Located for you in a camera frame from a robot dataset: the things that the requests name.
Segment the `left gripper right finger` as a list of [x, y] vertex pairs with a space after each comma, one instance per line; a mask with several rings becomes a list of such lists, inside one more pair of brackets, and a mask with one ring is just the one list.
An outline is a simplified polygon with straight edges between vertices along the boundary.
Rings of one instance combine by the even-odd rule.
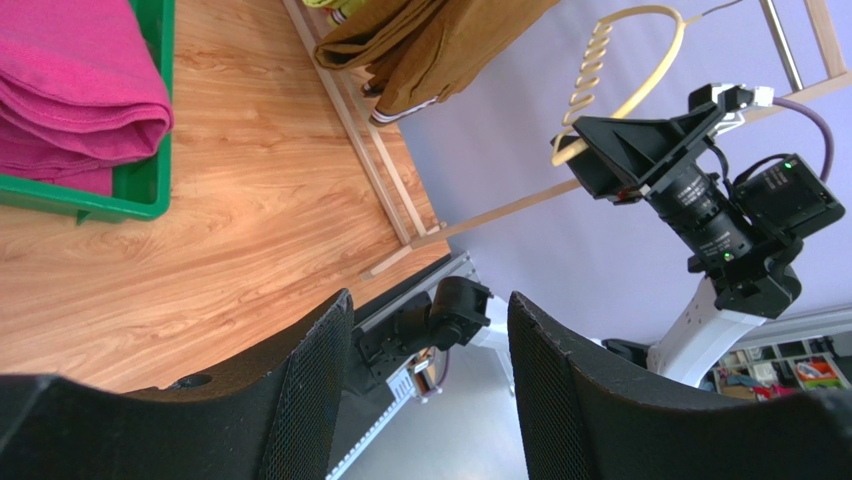
[[508, 339], [532, 479], [847, 479], [851, 395], [765, 402], [643, 369], [568, 329], [525, 295]]

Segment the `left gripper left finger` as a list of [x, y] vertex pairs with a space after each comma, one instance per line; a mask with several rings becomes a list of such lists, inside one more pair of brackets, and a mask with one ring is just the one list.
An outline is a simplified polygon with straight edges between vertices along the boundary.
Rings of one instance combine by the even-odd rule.
[[287, 329], [165, 389], [1, 379], [5, 479], [322, 479], [354, 308], [340, 290]]

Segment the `cream yellow hanger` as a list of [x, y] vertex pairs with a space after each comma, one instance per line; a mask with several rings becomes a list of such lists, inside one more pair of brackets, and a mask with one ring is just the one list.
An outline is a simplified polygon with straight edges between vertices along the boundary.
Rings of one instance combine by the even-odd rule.
[[580, 57], [561, 130], [551, 139], [551, 165], [565, 165], [588, 148], [575, 129], [582, 116], [630, 117], [676, 62], [687, 29], [738, 4], [717, 3], [685, 16], [673, 6], [650, 3], [599, 18]]

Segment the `pink trousers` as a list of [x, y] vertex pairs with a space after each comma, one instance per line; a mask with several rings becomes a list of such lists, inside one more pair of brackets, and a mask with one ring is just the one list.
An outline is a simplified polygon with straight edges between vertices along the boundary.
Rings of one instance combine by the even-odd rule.
[[109, 196], [173, 124], [129, 2], [2, 2], [2, 174]]

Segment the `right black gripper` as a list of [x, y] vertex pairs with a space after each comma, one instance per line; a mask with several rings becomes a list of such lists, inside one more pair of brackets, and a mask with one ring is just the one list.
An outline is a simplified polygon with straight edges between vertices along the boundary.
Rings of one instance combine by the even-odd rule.
[[669, 119], [585, 116], [575, 131], [587, 148], [566, 164], [596, 200], [696, 203], [713, 198], [718, 188], [697, 159], [709, 149], [710, 131], [723, 116], [715, 103]]

